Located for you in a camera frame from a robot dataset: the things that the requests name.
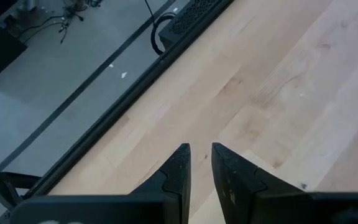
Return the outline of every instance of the black grille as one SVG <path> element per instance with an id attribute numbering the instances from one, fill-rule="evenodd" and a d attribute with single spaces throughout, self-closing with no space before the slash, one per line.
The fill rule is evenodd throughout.
<path id="1" fill-rule="evenodd" d="M 178 19 L 172 24 L 169 32 L 182 35 L 194 24 L 206 11 L 209 11 L 221 0 L 194 0 L 192 5 L 184 9 L 184 13 L 178 15 Z"/>

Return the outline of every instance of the light wooden floor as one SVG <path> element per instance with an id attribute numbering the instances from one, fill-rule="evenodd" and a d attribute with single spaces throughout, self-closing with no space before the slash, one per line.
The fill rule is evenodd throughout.
<path id="1" fill-rule="evenodd" d="M 51 194 L 126 194 L 182 142 L 190 223 L 223 223 L 221 142 L 305 190 L 358 190 L 358 0 L 235 0 Z"/>

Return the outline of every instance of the wood plank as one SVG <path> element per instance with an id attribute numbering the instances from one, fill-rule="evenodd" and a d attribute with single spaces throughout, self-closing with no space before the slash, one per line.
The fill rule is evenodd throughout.
<path id="1" fill-rule="evenodd" d="M 358 1 L 235 0 L 51 194 L 127 194 L 188 142 L 190 222 L 222 223 L 213 141 L 297 187 L 358 190 Z"/>

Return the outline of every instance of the gray floor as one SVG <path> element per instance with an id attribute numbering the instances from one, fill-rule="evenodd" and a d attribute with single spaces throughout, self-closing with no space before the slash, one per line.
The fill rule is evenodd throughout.
<path id="1" fill-rule="evenodd" d="M 156 11 L 165 1 L 149 3 Z M 58 14 L 56 4 L 46 2 L 44 13 Z M 0 74 L 0 162 L 150 16 L 141 0 L 104 1 L 81 15 L 85 21 L 71 24 L 64 43 L 59 26 L 45 29 Z M 155 61 L 150 32 L 149 27 L 5 170 L 44 175 Z M 4 211 L 0 204 L 0 215 Z"/>

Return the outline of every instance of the wood grain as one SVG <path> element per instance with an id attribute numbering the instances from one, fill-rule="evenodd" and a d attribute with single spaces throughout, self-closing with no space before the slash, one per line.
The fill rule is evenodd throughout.
<path id="1" fill-rule="evenodd" d="M 305 190 L 358 190 L 358 1 L 235 0 L 51 194 L 127 194 L 191 145 L 191 223 L 223 223 L 218 141 Z"/>

